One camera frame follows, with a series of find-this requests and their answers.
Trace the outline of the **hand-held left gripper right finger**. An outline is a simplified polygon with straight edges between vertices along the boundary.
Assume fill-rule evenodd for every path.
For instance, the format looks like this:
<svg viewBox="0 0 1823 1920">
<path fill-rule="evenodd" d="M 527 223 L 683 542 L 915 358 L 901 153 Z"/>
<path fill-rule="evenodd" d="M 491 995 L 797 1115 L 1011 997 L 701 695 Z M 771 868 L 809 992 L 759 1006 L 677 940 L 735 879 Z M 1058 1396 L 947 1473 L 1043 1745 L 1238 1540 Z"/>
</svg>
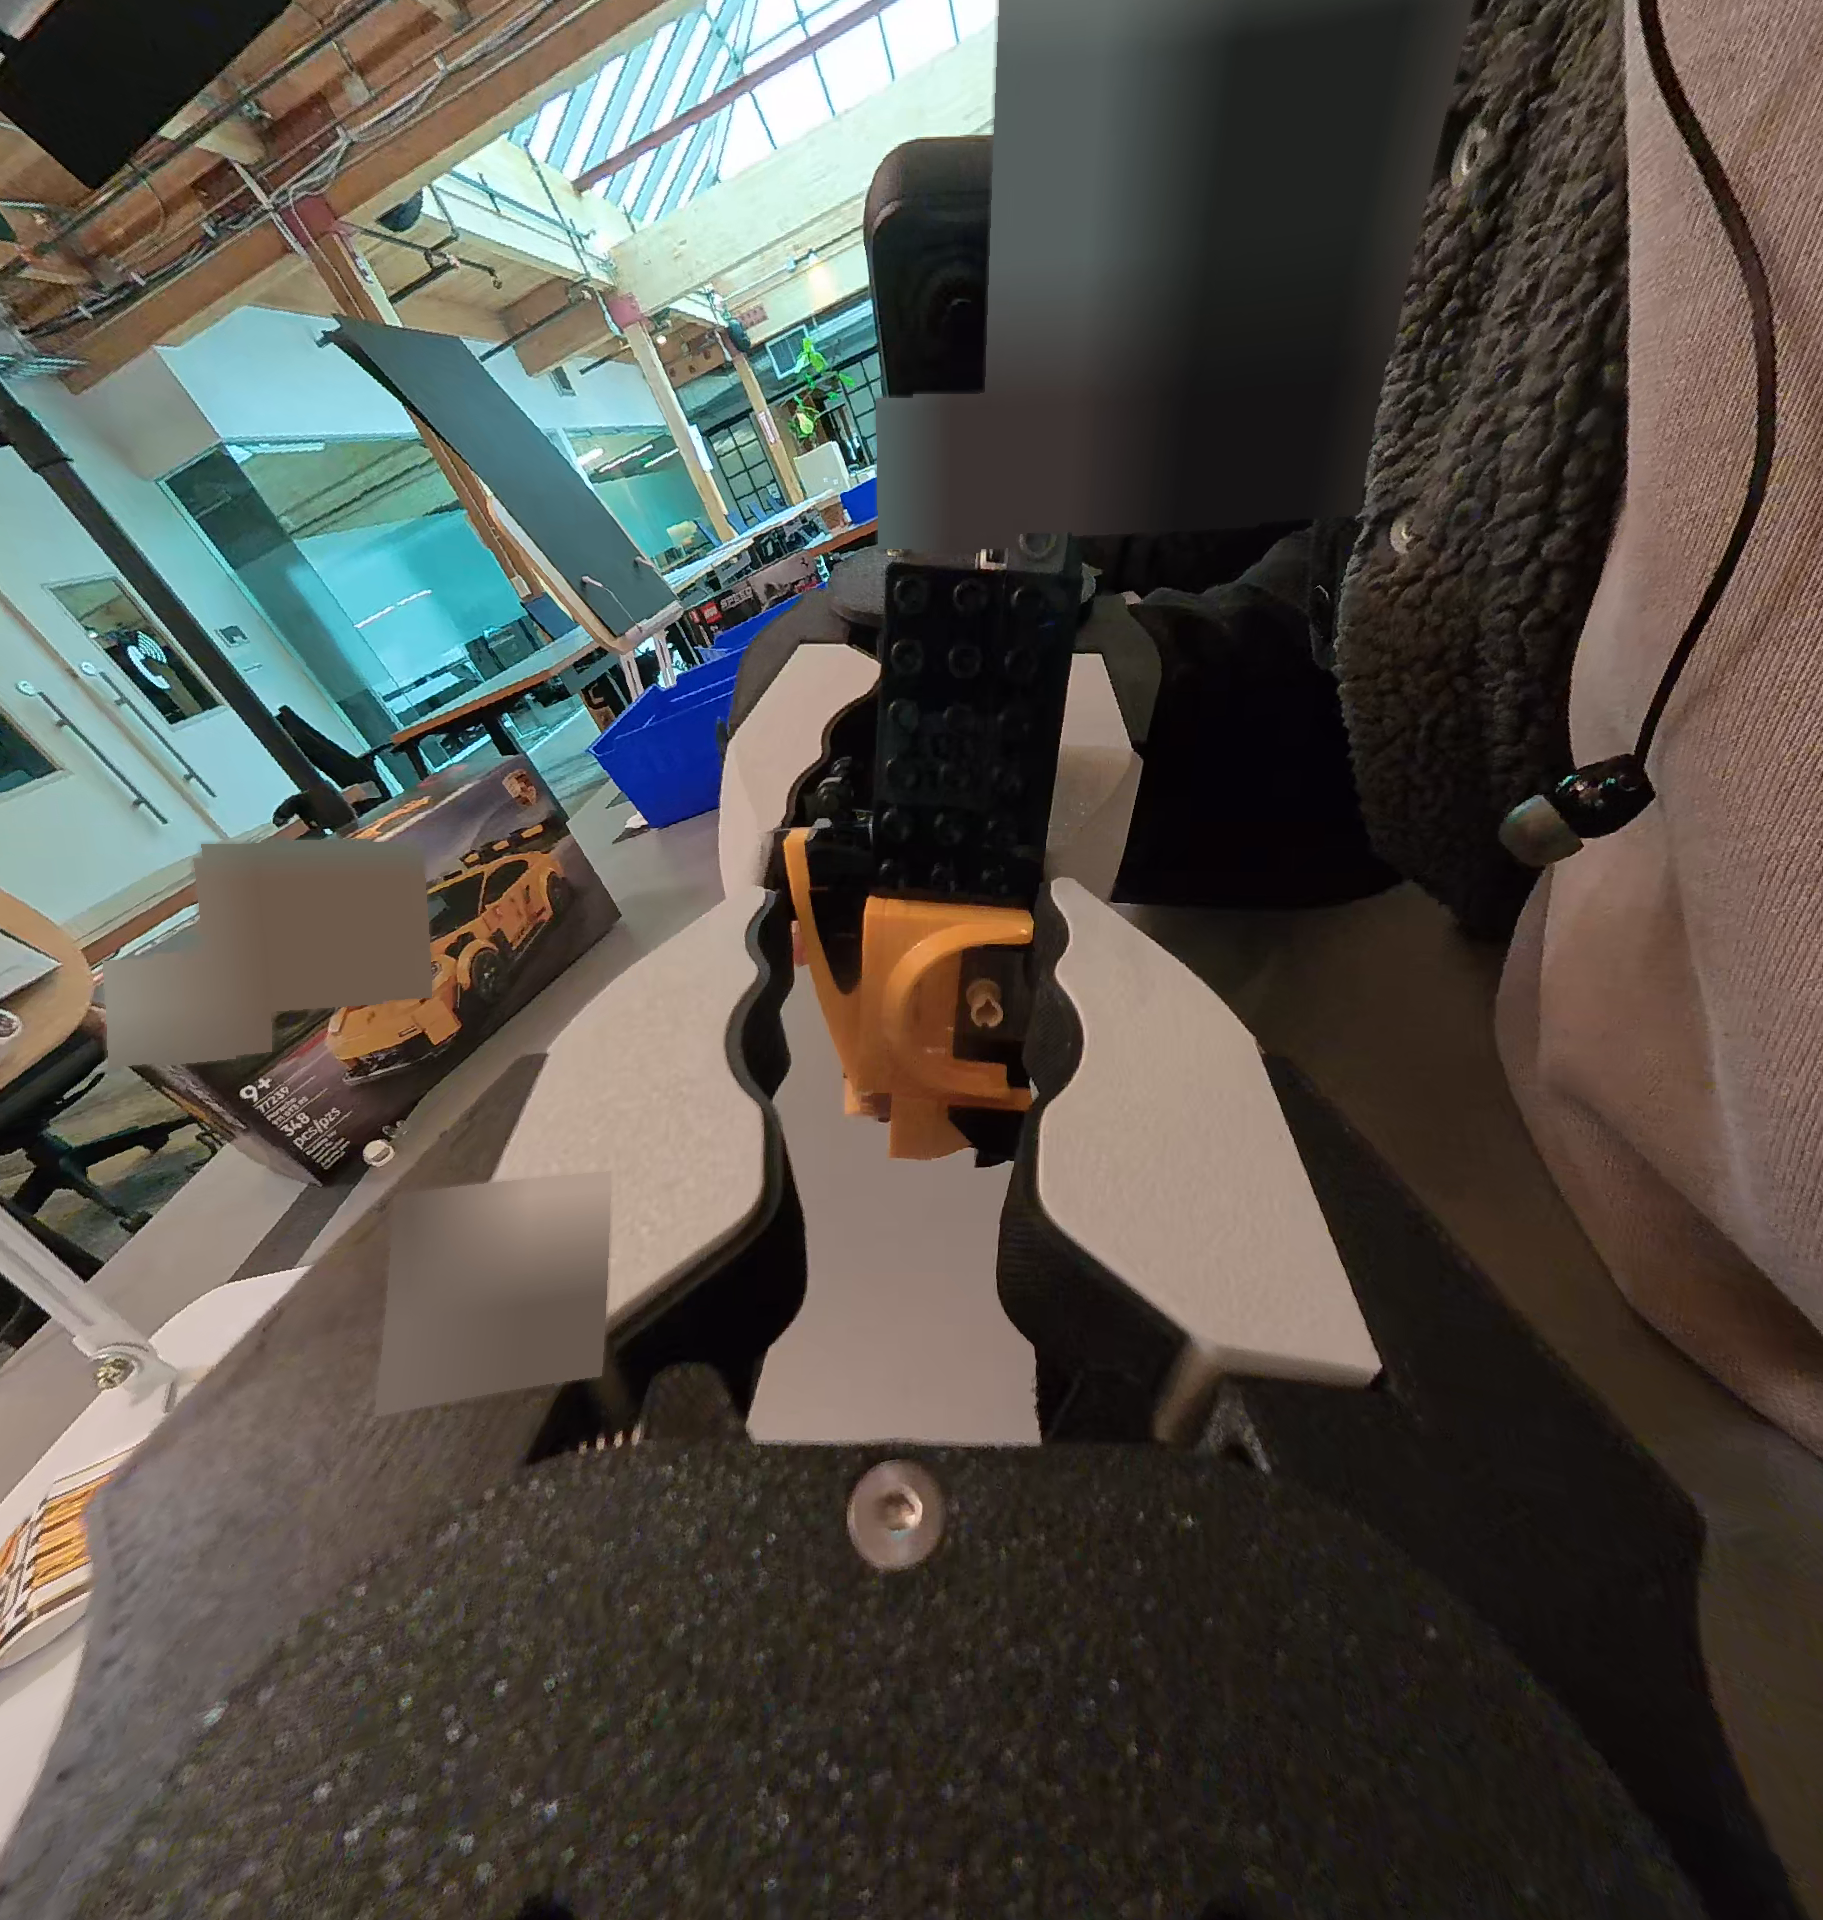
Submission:
<svg viewBox="0 0 1823 1920">
<path fill-rule="evenodd" d="M 1228 1381 L 1378 1379 L 1258 1044 L 1068 876 L 1039 899 L 1023 1064 L 995 1282 L 1045 1438 L 1188 1443 Z"/>
</svg>

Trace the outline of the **dark hanging panel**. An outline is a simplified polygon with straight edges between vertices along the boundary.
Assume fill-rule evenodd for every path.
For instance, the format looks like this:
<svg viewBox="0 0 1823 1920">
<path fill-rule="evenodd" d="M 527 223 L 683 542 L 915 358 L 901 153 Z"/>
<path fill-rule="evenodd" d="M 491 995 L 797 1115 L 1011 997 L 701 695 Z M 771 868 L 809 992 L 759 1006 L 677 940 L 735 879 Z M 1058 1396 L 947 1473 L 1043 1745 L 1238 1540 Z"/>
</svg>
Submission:
<svg viewBox="0 0 1823 1920">
<path fill-rule="evenodd" d="M 0 29 L 0 115 L 99 187 L 237 59 L 285 1 L 59 1 Z"/>
</svg>

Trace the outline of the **green plant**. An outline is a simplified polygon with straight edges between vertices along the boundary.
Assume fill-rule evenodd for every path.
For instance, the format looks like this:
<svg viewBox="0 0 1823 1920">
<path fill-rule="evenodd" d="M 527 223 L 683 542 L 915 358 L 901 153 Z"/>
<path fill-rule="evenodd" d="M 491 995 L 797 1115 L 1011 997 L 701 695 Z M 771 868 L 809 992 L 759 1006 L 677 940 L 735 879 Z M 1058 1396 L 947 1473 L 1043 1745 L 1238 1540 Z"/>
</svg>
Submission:
<svg viewBox="0 0 1823 1920">
<path fill-rule="evenodd" d="M 797 384 L 787 400 L 793 444 L 801 451 L 835 445 L 853 463 L 861 444 L 849 417 L 849 386 L 807 331 L 797 342 L 793 372 Z"/>
</svg>

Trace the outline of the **long office desk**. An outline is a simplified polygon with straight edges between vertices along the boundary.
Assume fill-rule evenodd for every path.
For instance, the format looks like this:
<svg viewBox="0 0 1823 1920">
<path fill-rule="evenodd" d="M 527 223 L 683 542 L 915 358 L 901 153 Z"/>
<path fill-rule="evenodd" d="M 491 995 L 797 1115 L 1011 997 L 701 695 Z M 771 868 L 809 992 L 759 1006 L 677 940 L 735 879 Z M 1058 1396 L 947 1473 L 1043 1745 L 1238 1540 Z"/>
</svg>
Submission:
<svg viewBox="0 0 1823 1920">
<path fill-rule="evenodd" d="M 589 636 L 581 629 L 553 640 L 537 652 L 521 658 L 513 666 L 499 670 L 483 683 L 469 686 L 459 698 L 407 722 L 403 728 L 393 731 L 389 750 L 409 755 L 411 763 L 417 770 L 423 770 L 423 755 L 419 750 L 421 739 L 443 736 L 451 730 L 463 730 L 467 726 L 483 726 L 497 741 L 499 750 L 505 755 L 513 755 L 517 745 L 509 741 L 509 731 L 501 724 L 501 714 L 511 707 L 515 700 L 525 698 L 531 690 L 563 678 L 569 670 L 587 663 L 589 659 L 607 658 L 609 652 L 609 641 Z"/>
</svg>

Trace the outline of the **black metal pole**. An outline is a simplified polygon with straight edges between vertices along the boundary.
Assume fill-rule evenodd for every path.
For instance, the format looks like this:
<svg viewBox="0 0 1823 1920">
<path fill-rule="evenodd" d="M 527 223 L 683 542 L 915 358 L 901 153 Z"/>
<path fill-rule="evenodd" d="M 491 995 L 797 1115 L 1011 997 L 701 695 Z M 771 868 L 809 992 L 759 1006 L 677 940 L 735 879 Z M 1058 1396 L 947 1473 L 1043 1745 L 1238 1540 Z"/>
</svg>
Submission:
<svg viewBox="0 0 1823 1920">
<path fill-rule="evenodd" d="M 11 394 L 1 374 L 0 447 L 11 447 L 23 465 L 51 489 L 79 528 L 103 551 L 111 567 L 127 581 L 133 596 L 143 601 L 157 623 L 177 640 L 177 646 L 187 654 L 203 678 L 203 683 L 241 717 L 255 741 L 283 772 L 293 792 L 303 795 L 299 815 L 323 834 L 347 834 L 353 828 L 353 814 L 343 794 L 311 765 L 275 714 L 225 658 L 219 644 L 203 631 L 203 623 L 195 612 L 183 604 L 177 590 L 169 585 L 145 553 L 127 537 L 115 516 L 73 465 L 63 445 L 45 423 Z"/>
</svg>

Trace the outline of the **black lego car box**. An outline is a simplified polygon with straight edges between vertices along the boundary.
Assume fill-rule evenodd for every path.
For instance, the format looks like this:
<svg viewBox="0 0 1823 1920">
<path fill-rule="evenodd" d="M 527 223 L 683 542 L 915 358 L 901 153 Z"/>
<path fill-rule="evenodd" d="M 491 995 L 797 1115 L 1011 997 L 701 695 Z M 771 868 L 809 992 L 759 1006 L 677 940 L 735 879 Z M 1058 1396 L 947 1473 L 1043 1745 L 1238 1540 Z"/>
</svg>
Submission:
<svg viewBox="0 0 1823 1920">
<path fill-rule="evenodd" d="M 105 972 L 109 1059 L 329 1186 L 619 919 L 525 755 L 349 832 L 203 848 L 195 917 Z"/>
</svg>

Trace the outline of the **grey cloth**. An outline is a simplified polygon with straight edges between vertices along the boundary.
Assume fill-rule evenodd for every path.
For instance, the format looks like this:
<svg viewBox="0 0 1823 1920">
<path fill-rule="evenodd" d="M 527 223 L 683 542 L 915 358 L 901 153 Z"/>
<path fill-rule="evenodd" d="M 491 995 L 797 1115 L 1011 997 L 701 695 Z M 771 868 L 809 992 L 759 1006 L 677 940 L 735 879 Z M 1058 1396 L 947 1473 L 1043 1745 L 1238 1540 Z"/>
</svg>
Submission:
<svg viewBox="0 0 1823 1920">
<path fill-rule="evenodd" d="M 1823 1459 L 1823 1 L 1658 14 L 1762 255 L 1778 444 L 1652 803 L 1524 908 L 1498 1058 L 1626 1302 Z"/>
</svg>

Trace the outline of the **black office chair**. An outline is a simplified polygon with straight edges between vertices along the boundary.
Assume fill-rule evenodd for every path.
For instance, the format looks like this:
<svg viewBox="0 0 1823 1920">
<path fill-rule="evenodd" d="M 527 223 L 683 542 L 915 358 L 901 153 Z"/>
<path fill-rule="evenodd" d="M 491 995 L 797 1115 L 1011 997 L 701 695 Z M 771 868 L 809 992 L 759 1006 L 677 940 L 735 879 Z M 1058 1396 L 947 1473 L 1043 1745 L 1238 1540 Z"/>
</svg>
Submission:
<svg viewBox="0 0 1823 1920">
<path fill-rule="evenodd" d="M 279 706 L 277 722 L 315 773 L 339 794 L 351 815 L 361 818 L 393 800 L 379 755 L 351 752 L 313 728 L 295 707 Z"/>
<path fill-rule="evenodd" d="M 79 997 L 83 979 L 99 976 L 67 931 L 1 890 L 0 931 L 55 962 L 59 972 L 53 987 L 59 989 L 61 1001 Z M 15 1226 L 27 1230 L 43 1251 L 53 1254 L 65 1272 L 85 1282 L 101 1269 L 101 1262 L 47 1227 L 39 1220 L 43 1204 L 57 1190 L 67 1190 L 97 1206 L 133 1234 L 149 1221 L 151 1212 L 119 1204 L 93 1181 L 89 1169 L 133 1149 L 155 1153 L 187 1131 L 197 1131 L 207 1153 L 219 1149 L 219 1140 L 209 1123 L 185 1112 L 127 1126 L 87 1142 L 69 1142 L 59 1135 L 53 1130 L 59 1114 L 91 1091 L 107 1069 L 103 1006 L 97 997 L 91 997 L 81 1001 L 77 1010 L 81 1018 L 69 1036 L 35 1059 L 19 1058 L 19 1069 L 11 1078 L 0 1078 L 0 1160 L 21 1153 L 29 1162 L 29 1178 L 17 1193 L 1 1196 L 5 1213 Z"/>
</svg>

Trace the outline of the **dark fuzzy cloth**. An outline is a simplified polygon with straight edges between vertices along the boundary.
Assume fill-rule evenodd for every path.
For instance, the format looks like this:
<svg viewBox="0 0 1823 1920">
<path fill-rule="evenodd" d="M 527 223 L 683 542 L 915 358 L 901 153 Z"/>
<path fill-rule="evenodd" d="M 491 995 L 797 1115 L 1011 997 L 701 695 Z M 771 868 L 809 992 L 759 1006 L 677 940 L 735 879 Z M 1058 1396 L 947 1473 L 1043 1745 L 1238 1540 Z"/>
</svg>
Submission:
<svg viewBox="0 0 1823 1920">
<path fill-rule="evenodd" d="M 1366 837 L 1470 938 L 1534 876 L 1624 476 L 1622 8 L 1474 4 L 1378 394 L 1332 672 Z"/>
</svg>

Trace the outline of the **orange and black lego car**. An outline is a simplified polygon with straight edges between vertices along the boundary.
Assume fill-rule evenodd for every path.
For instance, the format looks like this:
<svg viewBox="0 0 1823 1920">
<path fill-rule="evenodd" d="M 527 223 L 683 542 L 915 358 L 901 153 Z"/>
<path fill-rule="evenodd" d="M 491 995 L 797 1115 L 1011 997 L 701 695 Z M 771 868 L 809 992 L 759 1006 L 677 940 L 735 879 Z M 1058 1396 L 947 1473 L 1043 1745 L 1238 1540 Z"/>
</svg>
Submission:
<svg viewBox="0 0 1823 1920">
<path fill-rule="evenodd" d="M 1080 567 L 1062 533 L 881 574 L 869 747 L 827 754 L 773 876 L 845 1109 L 901 1160 L 1015 1148 Z"/>
</svg>

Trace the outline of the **orange sticker sheet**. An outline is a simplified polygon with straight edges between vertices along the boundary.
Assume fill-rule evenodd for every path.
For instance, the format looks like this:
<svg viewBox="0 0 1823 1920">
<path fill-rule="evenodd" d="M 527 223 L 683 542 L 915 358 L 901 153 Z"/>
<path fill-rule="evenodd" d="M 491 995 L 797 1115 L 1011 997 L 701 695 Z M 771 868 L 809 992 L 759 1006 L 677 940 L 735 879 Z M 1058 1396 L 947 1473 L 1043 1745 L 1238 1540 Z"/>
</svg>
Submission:
<svg viewBox="0 0 1823 1920">
<path fill-rule="evenodd" d="M 95 1579 L 87 1508 L 127 1459 L 113 1452 L 59 1475 L 0 1543 L 0 1676 L 83 1618 Z"/>
</svg>

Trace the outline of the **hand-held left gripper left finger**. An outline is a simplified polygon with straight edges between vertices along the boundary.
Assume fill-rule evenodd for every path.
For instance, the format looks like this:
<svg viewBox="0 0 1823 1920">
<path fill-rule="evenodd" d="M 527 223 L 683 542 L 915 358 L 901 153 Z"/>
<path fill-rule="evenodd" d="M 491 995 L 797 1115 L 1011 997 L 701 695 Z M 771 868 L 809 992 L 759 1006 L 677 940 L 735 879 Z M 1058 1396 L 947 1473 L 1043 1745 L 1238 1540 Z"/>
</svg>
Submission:
<svg viewBox="0 0 1823 1920">
<path fill-rule="evenodd" d="M 805 1293 L 775 1095 L 791 911 L 749 886 L 617 976 L 551 1044 L 497 1176 L 607 1186 L 605 1352 L 761 1358 Z"/>
</svg>

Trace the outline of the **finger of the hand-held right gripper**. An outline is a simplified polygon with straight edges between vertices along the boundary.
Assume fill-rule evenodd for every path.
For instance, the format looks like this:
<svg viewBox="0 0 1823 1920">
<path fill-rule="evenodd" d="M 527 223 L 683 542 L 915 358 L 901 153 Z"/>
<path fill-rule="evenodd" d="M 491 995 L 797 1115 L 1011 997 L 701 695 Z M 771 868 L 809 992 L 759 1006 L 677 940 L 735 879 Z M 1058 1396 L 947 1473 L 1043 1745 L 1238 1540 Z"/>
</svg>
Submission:
<svg viewBox="0 0 1823 1920">
<path fill-rule="evenodd" d="M 717 807 L 717 868 L 727 897 L 767 883 L 773 846 L 835 722 L 869 698 L 875 659 L 845 640 L 755 638 L 735 676 Z"/>
<path fill-rule="evenodd" d="M 1045 836 L 1045 879 L 1068 877 L 1094 899 L 1112 899 L 1140 772 L 1108 668 L 1096 654 L 1074 654 Z"/>
</svg>

